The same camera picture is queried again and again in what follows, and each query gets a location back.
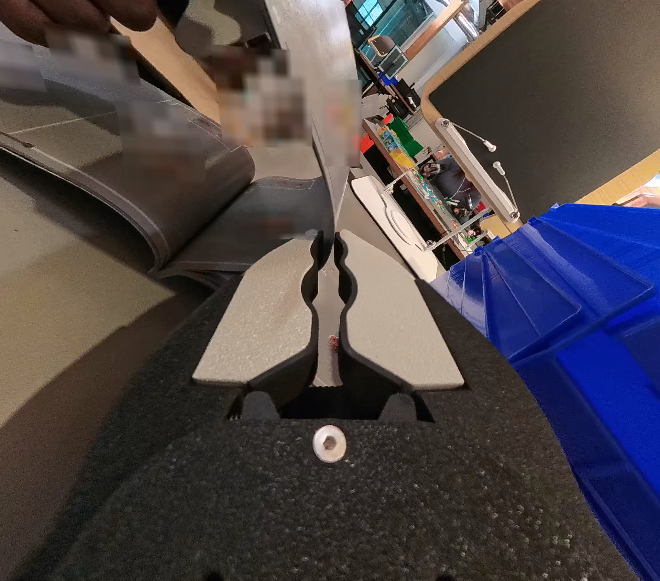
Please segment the green plastic bin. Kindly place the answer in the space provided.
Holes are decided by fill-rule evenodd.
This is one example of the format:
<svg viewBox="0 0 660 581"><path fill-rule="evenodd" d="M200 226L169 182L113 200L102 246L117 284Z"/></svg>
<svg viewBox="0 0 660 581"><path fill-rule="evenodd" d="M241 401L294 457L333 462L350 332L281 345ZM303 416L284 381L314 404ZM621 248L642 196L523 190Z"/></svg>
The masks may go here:
<svg viewBox="0 0 660 581"><path fill-rule="evenodd" d="M424 147L412 136L408 125L400 117L390 114L385 117L384 123L396 134L408 156L414 159L423 151Z"/></svg>

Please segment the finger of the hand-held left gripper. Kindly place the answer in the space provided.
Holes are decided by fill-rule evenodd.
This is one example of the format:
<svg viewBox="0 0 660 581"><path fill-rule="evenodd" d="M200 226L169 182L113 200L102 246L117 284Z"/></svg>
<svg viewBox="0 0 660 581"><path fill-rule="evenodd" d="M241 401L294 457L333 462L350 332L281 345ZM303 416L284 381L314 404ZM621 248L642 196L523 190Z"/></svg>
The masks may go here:
<svg viewBox="0 0 660 581"><path fill-rule="evenodd" d="M174 28L181 48L214 48L267 33L257 0L188 0Z"/></svg>

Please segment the grey instruction booklet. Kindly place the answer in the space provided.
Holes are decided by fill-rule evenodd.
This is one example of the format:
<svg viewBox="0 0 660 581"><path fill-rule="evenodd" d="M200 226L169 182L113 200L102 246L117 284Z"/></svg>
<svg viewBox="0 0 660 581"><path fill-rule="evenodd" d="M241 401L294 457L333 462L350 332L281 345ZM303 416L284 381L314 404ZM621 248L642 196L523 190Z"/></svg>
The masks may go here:
<svg viewBox="0 0 660 581"><path fill-rule="evenodd" d="M51 45L1 25L1 155L94 198L144 239L158 278L216 287L293 238L329 254L360 95L340 0L243 0L266 48L207 45L218 121L131 75L122 34L54 27Z"/></svg>

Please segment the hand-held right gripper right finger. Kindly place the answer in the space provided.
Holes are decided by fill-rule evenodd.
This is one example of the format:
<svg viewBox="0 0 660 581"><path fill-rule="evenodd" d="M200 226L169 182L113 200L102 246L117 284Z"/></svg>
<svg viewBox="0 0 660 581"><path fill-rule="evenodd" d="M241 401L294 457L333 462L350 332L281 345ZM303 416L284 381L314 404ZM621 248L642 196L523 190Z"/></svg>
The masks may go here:
<svg viewBox="0 0 660 581"><path fill-rule="evenodd" d="M407 269L348 230L335 235L334 262L344 304L338 353L344 386L425 392L465 384Z"/></svg>

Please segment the black equipment case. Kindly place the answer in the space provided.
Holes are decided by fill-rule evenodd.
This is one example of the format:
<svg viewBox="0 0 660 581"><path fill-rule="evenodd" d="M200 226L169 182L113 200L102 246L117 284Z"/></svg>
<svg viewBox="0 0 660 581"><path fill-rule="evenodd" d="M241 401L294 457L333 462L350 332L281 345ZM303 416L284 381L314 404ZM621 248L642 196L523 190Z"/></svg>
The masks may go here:
<svg viewBox="0 0 660 581"><path fill-rule="evenodd" d="M408 63L408 57L388 35L374 35L367 40L371 55L367 58L376 71L396 76Z"/></svg>

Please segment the grey desk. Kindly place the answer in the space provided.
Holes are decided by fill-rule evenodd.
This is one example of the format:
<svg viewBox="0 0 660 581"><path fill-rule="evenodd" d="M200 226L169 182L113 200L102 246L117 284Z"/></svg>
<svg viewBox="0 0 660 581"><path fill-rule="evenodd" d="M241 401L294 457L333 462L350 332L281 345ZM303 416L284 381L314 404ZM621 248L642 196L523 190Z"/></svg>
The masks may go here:
<svg viewBox="0 0 660 581"><path fill-rule="evenodd" d="M191 376L240 278L201 301L81 239L61 181L1 173L1 579L404 580L413 533L377 497L384 425L334 466L270 387Z"/></svg>

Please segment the stack of blue plastic bins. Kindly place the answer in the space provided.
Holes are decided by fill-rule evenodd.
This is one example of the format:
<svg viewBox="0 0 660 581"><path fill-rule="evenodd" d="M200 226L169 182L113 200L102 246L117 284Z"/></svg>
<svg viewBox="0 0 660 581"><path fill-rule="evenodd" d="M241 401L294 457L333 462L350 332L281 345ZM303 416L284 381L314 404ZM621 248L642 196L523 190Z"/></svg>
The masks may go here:
<svg viewBox="0 0 660 581"><path fill-rule="evenodd" d="M556 205L430 286L514 368L587 502L659 579L659 209Z"/></svg>

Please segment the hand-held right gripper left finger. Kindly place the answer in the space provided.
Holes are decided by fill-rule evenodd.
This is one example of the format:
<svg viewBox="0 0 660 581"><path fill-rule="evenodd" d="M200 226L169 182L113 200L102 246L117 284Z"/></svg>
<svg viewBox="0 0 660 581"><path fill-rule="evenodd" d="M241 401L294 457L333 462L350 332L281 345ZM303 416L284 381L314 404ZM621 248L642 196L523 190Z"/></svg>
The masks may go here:
<svg viewBox="0 0 660 581"><path fill-rule="evenodd" d="M197 384L302 392L318 368L323 233L292 239L244 274L194 370Z"/></svg>

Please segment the background wooden table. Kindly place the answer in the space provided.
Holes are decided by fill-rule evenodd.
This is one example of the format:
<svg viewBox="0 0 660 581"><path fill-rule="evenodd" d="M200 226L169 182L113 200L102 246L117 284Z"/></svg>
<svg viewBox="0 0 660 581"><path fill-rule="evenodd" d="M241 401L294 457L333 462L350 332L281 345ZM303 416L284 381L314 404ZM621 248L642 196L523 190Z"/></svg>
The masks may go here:
<svg viewBox="0 0 660 581"><path fill-rule="evenodd" d="M482 228L483 219L458 231L462 225L450 211L450 206L440 196L440 193L428 181L422 178L417 169L402 166L389 152L378 134L379 127L373 122L362 122L362 152L361 164L365 172L377 177L386 187L393 183L392 197L407 216L413 229L417 231L425 243L436 243L440 239L456 232L434 250L434 255L448 267L467 255L477 247L485 247L495 237Z"/></svg>

